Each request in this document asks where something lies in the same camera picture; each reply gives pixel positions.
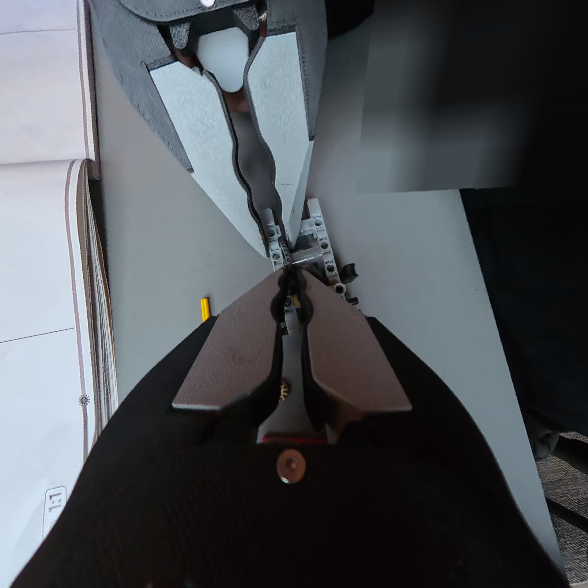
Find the red lego axle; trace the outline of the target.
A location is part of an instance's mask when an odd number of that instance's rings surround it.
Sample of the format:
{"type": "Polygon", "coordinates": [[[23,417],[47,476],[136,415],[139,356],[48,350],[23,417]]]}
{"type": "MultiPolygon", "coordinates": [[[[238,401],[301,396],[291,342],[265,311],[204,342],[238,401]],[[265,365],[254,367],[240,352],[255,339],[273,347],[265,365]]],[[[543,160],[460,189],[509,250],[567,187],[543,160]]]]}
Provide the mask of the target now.
{"type": "Polygon", "coordinates": [[[270,433],[264,435],[259,443],[269,444],[278,443],[281,445],[319,445],[326,446],[329,444],[326,437],[310,435],[294,435],[284,433],[270,433]]]}

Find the person's dark clothing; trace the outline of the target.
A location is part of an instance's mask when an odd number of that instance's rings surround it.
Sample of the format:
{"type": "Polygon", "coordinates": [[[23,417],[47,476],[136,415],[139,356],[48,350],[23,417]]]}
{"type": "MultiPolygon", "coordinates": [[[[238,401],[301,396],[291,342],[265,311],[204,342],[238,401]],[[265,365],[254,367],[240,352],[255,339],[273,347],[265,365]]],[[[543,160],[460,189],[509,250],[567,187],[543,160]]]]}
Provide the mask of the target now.
{"type": "Polygon", "coordinates": [[[460,190],[536,461],[587,436],[587,188],[460,190]]]}

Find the grey lego frame assembly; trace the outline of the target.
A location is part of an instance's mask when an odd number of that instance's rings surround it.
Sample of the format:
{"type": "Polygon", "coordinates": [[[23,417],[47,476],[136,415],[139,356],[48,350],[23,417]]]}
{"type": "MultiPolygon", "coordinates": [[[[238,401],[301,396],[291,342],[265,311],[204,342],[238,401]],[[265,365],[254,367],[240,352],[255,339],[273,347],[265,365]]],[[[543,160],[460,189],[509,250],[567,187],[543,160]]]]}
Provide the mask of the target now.
{"type": "Polygon", "coordinates": [[[315,265],[302,269],[307,270],[325,283],[351,305],[358,305],[358,299],[349,297],[347,294],[347,285],[357,278],[355,265],[349,263],[343,266],[341,271],[338,270],[330,238],[327,234],[325,218],[317,198],[310,198],[306,201],[303,214],[305,217],[300,222],[296,243],[293,250],[290,250],[272,210],[266,208],[262,211],[263,230],[266,243],[269,246],[269,259],[272,263],[273,271],[289,268],[288,263],[291,252],[319,245],[325,258],[325,270],[323,272],[319,271],[315,265]]]}

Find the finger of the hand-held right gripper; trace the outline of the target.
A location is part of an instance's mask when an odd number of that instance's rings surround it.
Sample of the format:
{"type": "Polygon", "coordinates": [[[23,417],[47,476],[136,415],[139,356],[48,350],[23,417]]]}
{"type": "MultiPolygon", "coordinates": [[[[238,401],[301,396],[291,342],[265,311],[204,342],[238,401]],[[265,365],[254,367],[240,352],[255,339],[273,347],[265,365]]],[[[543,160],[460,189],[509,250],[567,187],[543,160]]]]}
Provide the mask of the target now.
{"type": "Polygon", "coordinates": [[[301,70],[296,32],[259,39],[246,63],[246,96],[287,235],[299,233],[313,150],[301,70]]]}
{"type": "Polygon", "coordinates": [[[168,64],[152,81],[192,169],[192,177],[254,250],[271,257],[252,192],[238,165],[238,140],[222,90],[206,70],[168,64]]]}

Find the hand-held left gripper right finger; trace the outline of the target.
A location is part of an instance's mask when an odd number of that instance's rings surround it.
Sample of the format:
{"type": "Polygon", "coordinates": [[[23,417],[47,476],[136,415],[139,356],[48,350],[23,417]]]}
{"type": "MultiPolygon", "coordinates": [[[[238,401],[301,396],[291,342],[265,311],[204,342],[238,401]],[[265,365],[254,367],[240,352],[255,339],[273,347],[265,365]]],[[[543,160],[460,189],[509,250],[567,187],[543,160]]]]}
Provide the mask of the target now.
{"type": "Polygon", "coordinates": [[[317,430],[412,410],[365,315],[307,270],[296,271],[306,412],[317,430]]]}

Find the lego instruction booklet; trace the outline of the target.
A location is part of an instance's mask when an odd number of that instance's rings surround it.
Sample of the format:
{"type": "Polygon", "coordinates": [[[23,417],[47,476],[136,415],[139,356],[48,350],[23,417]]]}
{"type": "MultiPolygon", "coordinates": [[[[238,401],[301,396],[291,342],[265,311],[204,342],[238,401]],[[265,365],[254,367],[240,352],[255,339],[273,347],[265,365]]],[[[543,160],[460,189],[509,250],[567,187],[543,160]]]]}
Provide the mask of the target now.
{"type": "Polygon", "coordinates": [[[1,556],[59,518],[118,407],[89,193],[98,174],[84,1],[1,1],[1,556]]]}

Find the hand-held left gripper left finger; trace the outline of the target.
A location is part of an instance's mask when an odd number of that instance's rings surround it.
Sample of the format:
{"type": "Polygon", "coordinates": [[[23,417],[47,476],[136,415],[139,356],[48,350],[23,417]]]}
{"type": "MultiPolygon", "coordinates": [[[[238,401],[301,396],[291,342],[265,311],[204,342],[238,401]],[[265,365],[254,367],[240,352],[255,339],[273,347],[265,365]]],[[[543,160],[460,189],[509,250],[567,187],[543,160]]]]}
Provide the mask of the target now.
{"type": "Polygon", "coordinates": [[[272,414],[280,397],[288,279],[287,270],[271,273],[216,317],[173,408],[253,428],[272,414]]]}

